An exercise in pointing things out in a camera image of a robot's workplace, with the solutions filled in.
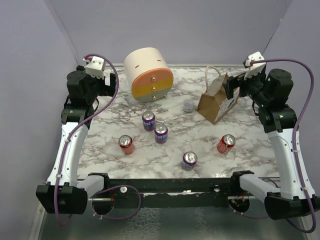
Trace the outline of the burlap canvas tote bag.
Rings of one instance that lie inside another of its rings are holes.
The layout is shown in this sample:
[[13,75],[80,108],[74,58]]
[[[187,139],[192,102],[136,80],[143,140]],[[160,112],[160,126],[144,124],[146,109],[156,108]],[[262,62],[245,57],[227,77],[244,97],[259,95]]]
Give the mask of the burlap canvas tote bag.
[[[218,77],[209,83],[208,70],[214,69]],[[226,91],[223,84],[227,83],[228,74],[221,74],[214,65],[208,65],[205,69],[205,86],[206,90],[201,95],[197,112],[206,120],[216,125],[237,103],[240,94],[239,87],[233,91],[233,98],[227,99]]]

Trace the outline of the purple Fanta can front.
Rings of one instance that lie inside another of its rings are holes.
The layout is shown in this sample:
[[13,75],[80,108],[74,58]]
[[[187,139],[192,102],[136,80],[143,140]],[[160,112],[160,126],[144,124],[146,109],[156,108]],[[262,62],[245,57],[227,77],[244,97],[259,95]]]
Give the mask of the purple Fanta can front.
[[187,151],[182,156],[181,167],[185,171],[191,171],[198,161],[197,155],[192,151]]

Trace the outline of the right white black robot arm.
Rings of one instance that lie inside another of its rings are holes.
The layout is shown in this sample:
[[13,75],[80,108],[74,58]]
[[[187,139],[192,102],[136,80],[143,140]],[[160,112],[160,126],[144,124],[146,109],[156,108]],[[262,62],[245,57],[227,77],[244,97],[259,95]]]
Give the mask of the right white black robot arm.
[[250,170],[236,171],[229,189],[236,196],[244,192],[255,196],[273,220],[304,217],[311,214],[311,207],[320,209],[320,198],[307,180],[299,152],[299,133],[294,132],[297,115],[286,103],[293,85],[291,74],[278,68],[251,77],[247,73],[230,76],[223,84],[228,99],[239,89],[240,97],[248,96],[258,106],[257,116],[274,151],[281,181],[277,188]]

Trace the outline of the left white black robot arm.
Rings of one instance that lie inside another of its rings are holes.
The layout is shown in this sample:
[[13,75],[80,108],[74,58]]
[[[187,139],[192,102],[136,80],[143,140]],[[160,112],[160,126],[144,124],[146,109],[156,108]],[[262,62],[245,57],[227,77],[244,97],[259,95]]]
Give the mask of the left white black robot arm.
[[105,78],[90,75],[83,66],[78,66],[67,77],[68,97],[61,113],[61,140],[53,169],[44,185],[38,185],[36,196],[49,214],[81,215],[87,201],[94,194],[103,198],[111,190],[105,181],[106,175],[91,173],[78,181],[78,165],[85,138],[92,119],[100,112],[94,109],[99,96],[115,99],[119,89],[117,72]]

